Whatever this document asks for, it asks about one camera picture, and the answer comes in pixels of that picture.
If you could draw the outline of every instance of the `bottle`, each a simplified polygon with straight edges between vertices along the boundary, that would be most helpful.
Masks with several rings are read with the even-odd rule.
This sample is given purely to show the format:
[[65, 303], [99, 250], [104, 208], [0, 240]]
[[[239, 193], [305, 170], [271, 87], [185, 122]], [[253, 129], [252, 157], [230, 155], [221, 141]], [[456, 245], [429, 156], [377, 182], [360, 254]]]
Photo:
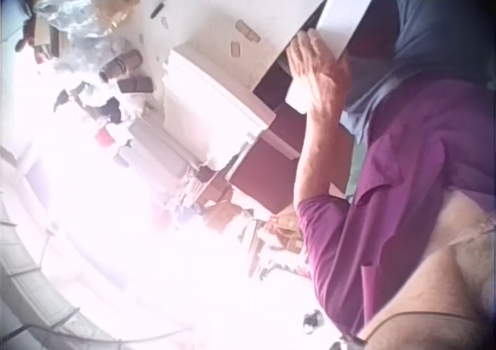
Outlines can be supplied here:
[[98, 76], [103, 83], [108, 83], [111, 79], [116, 79], [126, 75], [133, 69], [141, 66], [143, 57], [138, 50], [130, 50], [123, 53], [101, 68]]

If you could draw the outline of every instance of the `hand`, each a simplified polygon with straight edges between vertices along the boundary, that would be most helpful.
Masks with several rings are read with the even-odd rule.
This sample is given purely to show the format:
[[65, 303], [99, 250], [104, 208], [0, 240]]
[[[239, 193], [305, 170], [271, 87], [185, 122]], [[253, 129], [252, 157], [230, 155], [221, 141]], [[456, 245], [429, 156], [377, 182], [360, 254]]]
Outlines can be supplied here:
[[351, 85], [348, 56], [336, 60], [314, 29], [299, 32], [287, 53], [294, 82], [309, 99], [308, 117], [326, 120], [331, 115], [341, 116]]

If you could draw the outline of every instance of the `purple shirt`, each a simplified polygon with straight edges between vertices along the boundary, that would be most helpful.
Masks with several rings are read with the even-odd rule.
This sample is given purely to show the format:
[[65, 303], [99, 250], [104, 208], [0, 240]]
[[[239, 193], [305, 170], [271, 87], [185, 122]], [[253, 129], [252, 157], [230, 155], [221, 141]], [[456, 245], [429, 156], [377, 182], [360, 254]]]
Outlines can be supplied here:
[[315, 292], [339, 330], [357, 333], [415, 271], [445, 190], [494, 210], [494, 134], [490, 91], [412, 78], [374, 113], [353, 203], [298, 205]]

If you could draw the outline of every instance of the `person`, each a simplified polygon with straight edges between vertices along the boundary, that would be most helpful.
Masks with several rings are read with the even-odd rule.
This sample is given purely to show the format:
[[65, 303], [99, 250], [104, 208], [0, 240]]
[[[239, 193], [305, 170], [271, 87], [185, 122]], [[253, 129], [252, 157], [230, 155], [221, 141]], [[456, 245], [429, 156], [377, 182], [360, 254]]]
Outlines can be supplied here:
[[[299, 32], [287, 51], [310, 104], [294, 206], [319, 303], [352, 336], [367, 337], [377, 322], [406, 311], [487, 318], [472, 274], [494, 281], [487, 268], [493, 245], [485, 267], [474, 252], [467, 262], [472, 272], [449, 248], [481, 232], [475, 225], [494, 213], [494, 101], [484, 87], [493, 35], [467, 0], [397, 3], [394, 60], [369, 69], [383, 74], [367, 88], [355, 83], [364, 69], [346, 55], [335, 60], [315, 30]], [[346, 130], [367, 141], [351, 204], [329, 194]], [[425, 333], [429, 325], [440, 334], [446, 329], [411, 322]], [[405, 321], [390, 320], [388, 327], [400, 340], [408, 332], [405, 341], [415, 344]]]

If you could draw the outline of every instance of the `shirt sleeve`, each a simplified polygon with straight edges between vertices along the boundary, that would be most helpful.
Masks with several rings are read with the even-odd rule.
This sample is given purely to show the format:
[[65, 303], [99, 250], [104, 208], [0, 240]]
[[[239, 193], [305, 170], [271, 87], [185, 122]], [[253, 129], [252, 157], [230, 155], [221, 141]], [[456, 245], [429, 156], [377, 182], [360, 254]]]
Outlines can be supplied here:
[[339, 329], [348, 328], [349, 325], [347, 319], [341, 318], [339, 310], [330, 307], [333, 302], [332, 292], [338, 290], [347, 276], [340, 276], [339, 272], [345, 273], [345, 270], [334, 269], [333, 266], [349, 209], [348, 201], [331, 195], [302, 201], [297, 208], [315, 294]]

